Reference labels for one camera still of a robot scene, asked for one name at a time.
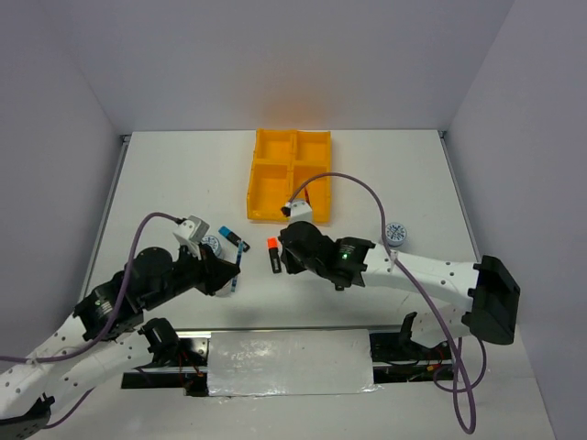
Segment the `blue gel pen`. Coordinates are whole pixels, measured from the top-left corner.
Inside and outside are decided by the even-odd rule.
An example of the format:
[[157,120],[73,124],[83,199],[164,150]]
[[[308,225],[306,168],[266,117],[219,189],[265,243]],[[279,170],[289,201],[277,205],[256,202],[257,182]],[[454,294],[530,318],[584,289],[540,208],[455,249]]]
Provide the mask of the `blue gel pen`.
[[235,265],[238,268],[238,273],[233,277],[233,279],[231,281],[231,285],[230,285],[230,292],[231,293],[234,293],[236,291],[236,288],[238,285],[238,275],[240,273],[240,265],[241,265],[243,253],[244,253],[244,241],[240,240],[238,242],[238,252],[237,252],[236,262],[235,262]]

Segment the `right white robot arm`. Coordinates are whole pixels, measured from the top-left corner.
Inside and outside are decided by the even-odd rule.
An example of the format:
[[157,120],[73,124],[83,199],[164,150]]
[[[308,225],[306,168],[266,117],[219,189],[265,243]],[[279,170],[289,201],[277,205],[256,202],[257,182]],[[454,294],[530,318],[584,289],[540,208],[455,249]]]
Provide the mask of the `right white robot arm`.
[[500,346],[515,341],[521,289],[496,257],[454,262],[388,252],[366,239],[333,240],[306,221],[288,225],[278,239],[281,261],[290,274],[310,271],[338,291],[384,287],[444,302],[445,307],[430,314],[406,314],[398,340],[408,358],[422,357],[450,336],[475,336]]

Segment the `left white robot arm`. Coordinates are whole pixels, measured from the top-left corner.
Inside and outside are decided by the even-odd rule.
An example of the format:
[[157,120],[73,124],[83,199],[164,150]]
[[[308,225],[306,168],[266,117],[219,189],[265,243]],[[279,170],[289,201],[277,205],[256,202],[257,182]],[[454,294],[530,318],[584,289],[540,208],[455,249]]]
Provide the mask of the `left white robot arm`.
[[2,374],[2,438],[31,437],[67,403],[128,369],[173,363],[183,352],[176,331],[144,313],[191,289],[213,296],[239,272],[207,245],[197,257],[187,247],[176,258],[160,247],[139,252],[79,302],[29,361]]

